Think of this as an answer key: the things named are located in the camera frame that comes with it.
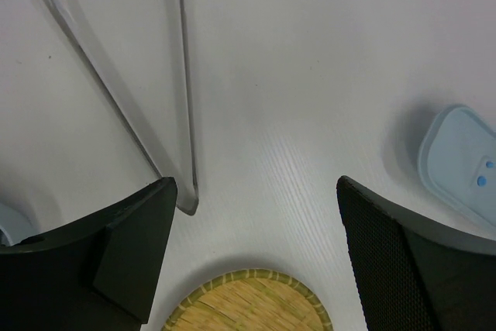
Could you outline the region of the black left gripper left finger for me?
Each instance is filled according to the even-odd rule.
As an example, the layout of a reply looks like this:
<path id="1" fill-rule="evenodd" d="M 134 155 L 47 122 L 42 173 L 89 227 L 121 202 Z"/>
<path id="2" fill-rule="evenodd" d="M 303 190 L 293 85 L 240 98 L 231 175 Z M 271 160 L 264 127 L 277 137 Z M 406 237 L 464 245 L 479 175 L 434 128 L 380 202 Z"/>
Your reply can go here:
<path id="1" fill-rule="evenodd" d="M 161 178 L 1 249 L 3 330 L 138 330 L 149 321 L 177 200 Z"/>

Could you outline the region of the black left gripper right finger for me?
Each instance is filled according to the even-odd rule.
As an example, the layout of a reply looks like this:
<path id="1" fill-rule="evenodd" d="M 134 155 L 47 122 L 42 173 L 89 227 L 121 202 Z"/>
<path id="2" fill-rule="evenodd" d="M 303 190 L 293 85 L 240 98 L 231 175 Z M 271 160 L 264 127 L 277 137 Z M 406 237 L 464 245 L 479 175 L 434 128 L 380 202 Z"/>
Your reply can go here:
<path id="1" fill-rule="evenodd" d="M 495 242 L 342 176 L 339 214 L 369 330 L 493 330 Z"/>

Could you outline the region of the light blue lunch box lid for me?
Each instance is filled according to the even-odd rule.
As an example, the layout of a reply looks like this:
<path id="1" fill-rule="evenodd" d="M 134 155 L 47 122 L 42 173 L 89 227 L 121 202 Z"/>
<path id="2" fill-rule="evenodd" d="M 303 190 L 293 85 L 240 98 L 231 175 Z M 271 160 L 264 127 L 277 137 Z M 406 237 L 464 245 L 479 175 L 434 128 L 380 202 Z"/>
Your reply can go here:
<path id="1" fill-rule="evenodd" d="M 495 229 L 495 130 L 473 109 L 451 105 L 418 149 L 423 186 L 474 223 Z"/>

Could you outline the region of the metal tongs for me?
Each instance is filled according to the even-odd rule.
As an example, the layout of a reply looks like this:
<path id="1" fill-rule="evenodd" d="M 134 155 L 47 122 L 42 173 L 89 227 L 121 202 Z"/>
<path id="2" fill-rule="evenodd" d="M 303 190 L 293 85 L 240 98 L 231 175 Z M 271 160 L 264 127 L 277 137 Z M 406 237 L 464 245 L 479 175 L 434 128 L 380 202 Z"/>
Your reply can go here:
<path id="1" fill-rule="evenodd" d="M 177 183 L 176 206 L 198 207 L 184 0 L 40 0 L 156 178 Z"/>

